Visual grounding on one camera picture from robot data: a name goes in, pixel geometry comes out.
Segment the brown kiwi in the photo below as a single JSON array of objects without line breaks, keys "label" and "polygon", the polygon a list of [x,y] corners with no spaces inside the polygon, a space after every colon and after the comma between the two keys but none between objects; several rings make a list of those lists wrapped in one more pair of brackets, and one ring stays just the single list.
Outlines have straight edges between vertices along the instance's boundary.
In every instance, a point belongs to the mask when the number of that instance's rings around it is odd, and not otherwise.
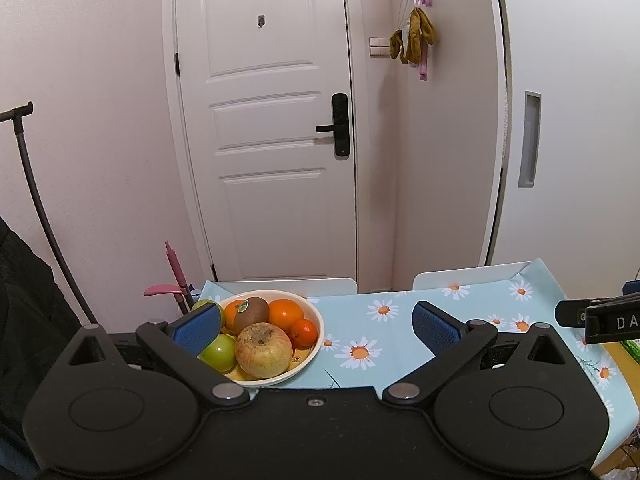
[{"label": "brown kiwi", "polygon": [[233,331],[239,333],[247,326],[265,323],[269,318],[269,304],[264,298],[248,297],[236,306]]}]

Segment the white sliding wardrobe door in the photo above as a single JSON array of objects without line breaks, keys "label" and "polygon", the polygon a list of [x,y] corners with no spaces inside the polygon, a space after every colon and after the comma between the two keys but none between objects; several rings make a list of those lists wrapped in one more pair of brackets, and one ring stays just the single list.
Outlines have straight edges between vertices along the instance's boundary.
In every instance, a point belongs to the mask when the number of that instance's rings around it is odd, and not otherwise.
[{"label": "white sliding wardrobe door", "polygon": [[639,0],[501,0],[509,151],[496,263],[542,260],[567,296],[639,269]]}]

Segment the white chair back right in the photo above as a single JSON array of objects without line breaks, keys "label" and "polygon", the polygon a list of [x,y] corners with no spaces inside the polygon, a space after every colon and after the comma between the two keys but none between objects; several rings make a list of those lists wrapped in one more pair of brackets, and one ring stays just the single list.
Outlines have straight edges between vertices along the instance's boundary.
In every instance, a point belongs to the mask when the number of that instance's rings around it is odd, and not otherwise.
[{"label": "white chair back right", "polygon": [[423,272],[412,283],[413,290],[444,288],[449,285],[474,285],[503,281],[519,274],[529,266],[529,261],[503,263],[496,266],[474,266],[474,268]]}]

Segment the black stand pole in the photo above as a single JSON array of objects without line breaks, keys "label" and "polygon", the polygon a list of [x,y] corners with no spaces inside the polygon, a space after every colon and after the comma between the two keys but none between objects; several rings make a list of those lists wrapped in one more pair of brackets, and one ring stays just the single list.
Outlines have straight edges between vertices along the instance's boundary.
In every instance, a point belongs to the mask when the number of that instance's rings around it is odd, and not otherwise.
[{"label": "black stand pole", "polygon": [[64,258],[60,245],[58,244],[58,240],[54,235],[46,210],[44,209],[44,206],[43,206],[43,202],[38,190],[34,172],[32,171],[32,164],[30,163],[28,148],[25,140],[23,119],[26,116],[31,115],[33,112],[34,112],[34,103],[32,101],[28,101],[24,105],[14,107],[14,108],[11,108],[10,110],[5,110],[4,112],[2,112],[0,122],[10,122],[13,126],[13,132],[14,132],[16,143],[17,143],[18,154],[20,154],[21,164],[23,167],[30,197],[32,198],[32,203],[34,204],[35,211],[38,216],[39,222],[41,224],[43,233],[46,236],[47,242],[50,246],[52,254],[54,255],[55,261],[58,264],[58,267],[60,268],[65,278],[65,281],[68,287],[70,288],[70,291],[75,297],[78,303],[78,306],[81,308],[81,311],[84,312],[84,315],[87,318],[87,320],[92,324],[96,324],[98,320],[96,319],[96,316],[92,312],[91,308],[88,305],[88,302],[85,300],[84,295],[82,294],[79,286],[77,285],[74,279],[73,273],[70,270],[70,267],[68,266]]}]

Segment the blue daisy tablecloth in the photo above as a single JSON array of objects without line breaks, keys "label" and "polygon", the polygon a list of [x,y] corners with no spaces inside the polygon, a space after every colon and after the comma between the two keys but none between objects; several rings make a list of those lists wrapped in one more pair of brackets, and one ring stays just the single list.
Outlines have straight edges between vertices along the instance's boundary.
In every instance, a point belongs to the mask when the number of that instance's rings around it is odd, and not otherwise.
[{"label": "blue daisy tablecloth", "polygon": [[224,304],[296,304],[318,337],[292,370],[232,378],[250,392],[213,415],[206,479],[588,479],[608,407],[548,304],[506,276],[457,289],[335,295],[328,281],[208,283]]}]

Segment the green apple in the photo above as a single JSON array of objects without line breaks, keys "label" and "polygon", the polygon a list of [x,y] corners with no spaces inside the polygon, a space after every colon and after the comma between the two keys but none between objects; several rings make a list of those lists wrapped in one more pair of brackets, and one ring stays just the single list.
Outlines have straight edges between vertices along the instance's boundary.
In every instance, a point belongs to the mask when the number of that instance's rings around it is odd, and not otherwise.
[{"label": "green apple", "polygon": [[220,333],[198,358],[220,374],[230,373],[236,365],[235,339],[228,334]]},{"label": "green apple", "polygon": [[224,308],[221,307],[221,305],[218,304],[218,302],[210,299],[198,300],[191,308],[191,311],[195,311],[195,310],[198,310],[199,308],[204,308],[211,305],[215,306],[219,311],[219,317],[220,317],[219,327],[220,329],[222,329],[224,327],[224,324],[226,324],[226,315],[224,314]]}]

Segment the white wall switch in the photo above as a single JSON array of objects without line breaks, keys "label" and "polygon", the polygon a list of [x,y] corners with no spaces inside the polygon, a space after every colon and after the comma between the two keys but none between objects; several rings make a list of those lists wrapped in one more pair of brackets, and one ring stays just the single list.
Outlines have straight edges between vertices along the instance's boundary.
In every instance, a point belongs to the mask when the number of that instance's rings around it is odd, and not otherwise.
[{"label": "white wall switch", "polygon": [[381,37],[369,38],[371,58],[388,58],[390,56],[390,40]]}]

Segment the black fabric bag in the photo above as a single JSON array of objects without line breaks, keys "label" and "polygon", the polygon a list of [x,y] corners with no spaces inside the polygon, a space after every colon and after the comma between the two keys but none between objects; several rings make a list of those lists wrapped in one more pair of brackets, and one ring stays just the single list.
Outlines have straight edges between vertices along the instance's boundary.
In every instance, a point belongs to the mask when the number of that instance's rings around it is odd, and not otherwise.
[{"label": "black fabric bag", "polygon": [[29,401],[79,329],[50,266],[2,223],[2,425],[22,430]]}]

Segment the cream cartoon plate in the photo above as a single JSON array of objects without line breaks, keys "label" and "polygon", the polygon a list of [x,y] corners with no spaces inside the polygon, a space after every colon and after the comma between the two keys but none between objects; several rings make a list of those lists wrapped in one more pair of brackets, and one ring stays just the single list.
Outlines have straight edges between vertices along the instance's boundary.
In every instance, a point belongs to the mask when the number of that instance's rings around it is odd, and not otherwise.
[{"label": "cream cartoon plate", "polygon": [[[242,370],[242,368],[239,367],[238,362],[236,362],[235,368],[230,373],[223,374],[223,375],[234,380],[238,384],[250,389],[268,387],[268,386],[277,385],[279,382],[286,382],[287,380],[291,379],[294,375],[300,373],[305,366],[310,364],[310,362],[314,359],[314,357],[319,352],[320,346],[322,343],[322,338],[324,336],[324,323],[322,320],[322,316],[317,310],[317,308],[313,306],[308,299],[302,296],[293,294],[292,292],[282,292],[282,290],[267,289],[267,290],[252,290],[251,292],[241,292],[239,295],[235,295],[225,300],[222,300],[222,303],[220,305],[221,307],[225,308],[228,306],[228,304],[230,304],[230,302],[234,300],[244,300],[248,297],[264,298],[268,302],[268,304],[270,303],[270,301],[280,299],[280,298],[286,298],[286,299],[291,299],[295,301],[296,304],[298,304],[299,307],[303,309],[304,318],[313,322],[314,325],[318,328],[319,337],[316,344],[312,348],[302,350],[302,349],[295,349],[293,347],[294,354],[293,354],[291,363],[288,366],[288,370],[279,376],[268,378],[268,379],[254,378],[249,374],[246,374],[244,370]],[[226,324],[224,324],[224,327],[220,330],[220,332],[223,334],[228,334],[232,336],[235,339],[235,344],[236,344],[236,338],[238,338],[239,335],[229,333],[228,330],[226,330]]]}]

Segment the large orange front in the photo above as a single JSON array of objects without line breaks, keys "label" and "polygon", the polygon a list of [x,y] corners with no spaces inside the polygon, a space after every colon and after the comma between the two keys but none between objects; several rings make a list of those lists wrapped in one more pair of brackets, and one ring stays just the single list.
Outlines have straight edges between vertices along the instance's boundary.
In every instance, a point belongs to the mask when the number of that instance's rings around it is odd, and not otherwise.
[{"label": "large orange front", "polygon": [[292,326],[303,318],[303,309],[291,299],[280,298],[269,303],[268,322],[278,326],[287,334],[291,331]]}]

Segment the small mandarin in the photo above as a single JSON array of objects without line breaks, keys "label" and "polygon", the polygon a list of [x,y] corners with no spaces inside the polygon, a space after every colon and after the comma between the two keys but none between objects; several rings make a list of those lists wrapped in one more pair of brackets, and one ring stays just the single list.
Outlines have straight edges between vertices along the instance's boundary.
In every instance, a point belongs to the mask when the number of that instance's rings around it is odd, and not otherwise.
[{"label": "small mandarin", "polygon": [[238,334],[245,326],[245,311],[250,306],[247,300],[234,300],[224,308],[226,317],[226,330],[232,334]]},{"label": "small mandarin", "polygon": [[312,348],[319,337],[318,328],[306,318],[295,321],[290,328],[290,339],[295,349]]}]

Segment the yellow hanging cloth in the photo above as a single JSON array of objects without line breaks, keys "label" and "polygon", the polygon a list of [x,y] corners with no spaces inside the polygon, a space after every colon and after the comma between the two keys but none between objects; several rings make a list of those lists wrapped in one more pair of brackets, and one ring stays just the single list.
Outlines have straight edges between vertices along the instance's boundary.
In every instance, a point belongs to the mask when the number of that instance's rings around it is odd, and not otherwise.
[{"label": "yellow hanging cloth", "polygon": [[422,8],[415,6],[407,27],[390,36],[390,57],[402,64],[419,65],[426,60],[427,49],[436,42],[436,28]]}]

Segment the large yellow apple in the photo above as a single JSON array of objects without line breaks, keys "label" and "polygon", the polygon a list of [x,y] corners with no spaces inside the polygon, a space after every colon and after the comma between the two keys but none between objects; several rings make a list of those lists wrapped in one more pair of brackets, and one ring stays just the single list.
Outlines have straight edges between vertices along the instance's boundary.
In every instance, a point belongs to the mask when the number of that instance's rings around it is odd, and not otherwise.
[{"label": "large yellow apple", "polygon": [[293,354],[290,337],[280,327],[267,322],[246,326],[236,338],[236,362],[246,374],[257,379],[286,372]]}]

